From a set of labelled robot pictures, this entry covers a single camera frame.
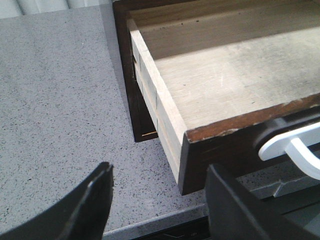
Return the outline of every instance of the wood grain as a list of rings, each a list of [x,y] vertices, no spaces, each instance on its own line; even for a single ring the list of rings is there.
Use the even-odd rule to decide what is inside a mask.
[[[187,127],[135,22],[129,19],[127,26],[131,35],[133,57],[136,61],[137,83],[146,100],[173,175],[178,181],[183,135]]]
[[[222,2],[225,13],[141,28],[188,130],[320,92],[316,3],[244,1],[236,11]]]
[[[253,7],[278,6],[292,0],[193,0],[183,4],[176,3],[159,7],[149,7],[131,11],[139,29],[154,30],[163,27],[195,22],[198,18],[212,18],[213,15],[225,14],[230,11],[244,11]]]
[[[186,136],[191,143],[210,139],[214,136],[227,136],[252,125],[257,125],[265,121],[285,117],[290,114],[298,113],[307,109],[313,109],[319,106],[320,93],[317,93],[286,104],[275,105],[262,110],[253,111],[215,122],[207,126],[191,129],[186,132]]]
[[[320,106],[251,125],[233,134],[202,141],[190,142],[186,134],[182,145],[178,180],[181,194],[190,194],[202,189],[205,186],[208,166],[213,163],[224,166],[234,177],[239,177],[289,161],[287,155],[262,161],[258,151],[267,140],[278,134],[319,121]],[[311,151],[318,151],[320,143],[309,148]]]

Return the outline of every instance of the countertop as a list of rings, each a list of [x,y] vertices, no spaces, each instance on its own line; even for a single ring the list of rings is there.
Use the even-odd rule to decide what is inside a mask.
[[[203,190],[180,195],[160,141],[134,142],[110,4],[0,26],[0,233],[56,203],[100,162],[114,165],[108,239],[207,215]],[[239,181],[260,198],[318,183],[290,162]]]

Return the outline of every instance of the wooden drawer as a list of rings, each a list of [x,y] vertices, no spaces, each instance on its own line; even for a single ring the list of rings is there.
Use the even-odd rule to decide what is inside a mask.
[[[284,160],[262,162],[257,149],[319,120],[315,1],[113,6],[127,93],[138,85],[182,194],[204,187],[210,163],[241,176]]]

